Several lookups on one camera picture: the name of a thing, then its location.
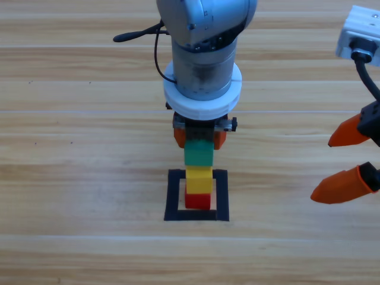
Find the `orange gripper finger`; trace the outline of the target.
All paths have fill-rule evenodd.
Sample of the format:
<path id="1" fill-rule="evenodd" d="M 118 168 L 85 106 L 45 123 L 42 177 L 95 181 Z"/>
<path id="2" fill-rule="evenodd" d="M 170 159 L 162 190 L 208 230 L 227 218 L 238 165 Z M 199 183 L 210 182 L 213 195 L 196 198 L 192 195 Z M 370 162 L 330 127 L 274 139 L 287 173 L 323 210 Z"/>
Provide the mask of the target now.
<path id="1" fill-rule="evenodd" d="M 335 132 L 331 135 L 328 142 L 329 147 L 342 147 L 348 145 L 358 145 L 370 139 L 357 129 L 362 119 L 364 111 L 342 122 Z"/>
<path id="2" fill-rule="evenodd" d="M 222 145 L 224 144 L 226 140 L 226 131 L 215 131 L 214 137 L 213 137 L 213 143 L 214 143 L 214 149 L 219 150 L 221 149 Z"/>
<path id="3" fill-rule="evenodd" d="M 323 179 L 311 194 L 322 204 L 341 204 L 379 192 L 379 169 L 366 162 Z"/>
<path id="4" fill-rule="evenodd" d="M 185 143 L 186 143 L 186 131 L 185 131 L 185 129 L 174 128 L 173 129 L 173 136 L 174 136 L 178 146 L 180 148 L 184 148 Z"/>

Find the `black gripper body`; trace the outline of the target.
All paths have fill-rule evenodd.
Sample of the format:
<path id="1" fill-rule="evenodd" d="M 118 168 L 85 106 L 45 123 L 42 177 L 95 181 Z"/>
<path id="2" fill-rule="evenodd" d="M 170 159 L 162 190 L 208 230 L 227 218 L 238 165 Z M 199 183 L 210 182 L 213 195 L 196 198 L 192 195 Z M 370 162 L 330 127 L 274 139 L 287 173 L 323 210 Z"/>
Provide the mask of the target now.
<path id="1" fill-rule="evenodd" d="M 186 118 L 177 112 L 173 114 L 173 129 L 181 128 L 186 131 L 186 141 L 206 140 L 213 143 L 215 131 L 235 132 L 238 127 L 237 117 L 228 117 L 228 114 L 217 119 L 199 121 Z"/>
<path id="2" fill-rule="evenodd" d="M 379 146 L 379 102 L 373 102 L 370 105 L 368 130 L 371 139 L 377 146 Z"/>

